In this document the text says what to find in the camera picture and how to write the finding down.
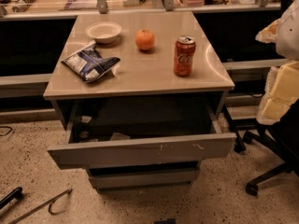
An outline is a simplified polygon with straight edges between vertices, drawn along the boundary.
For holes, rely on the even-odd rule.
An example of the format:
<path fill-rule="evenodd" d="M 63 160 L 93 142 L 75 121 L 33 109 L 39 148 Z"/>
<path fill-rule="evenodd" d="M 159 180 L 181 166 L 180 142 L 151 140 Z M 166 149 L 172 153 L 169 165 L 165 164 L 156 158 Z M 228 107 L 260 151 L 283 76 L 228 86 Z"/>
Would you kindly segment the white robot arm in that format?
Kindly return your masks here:
<path fill-rule="evenodd" d="M 257 114 L 263 125 L 279 122 L 299 99 L 299 0 L 294 0 L 282 16 L 263 28 L 255 37 L 262 43 L 274 43 L 277 54 L 287 59 L 280 67 L 271 67 Z"/>

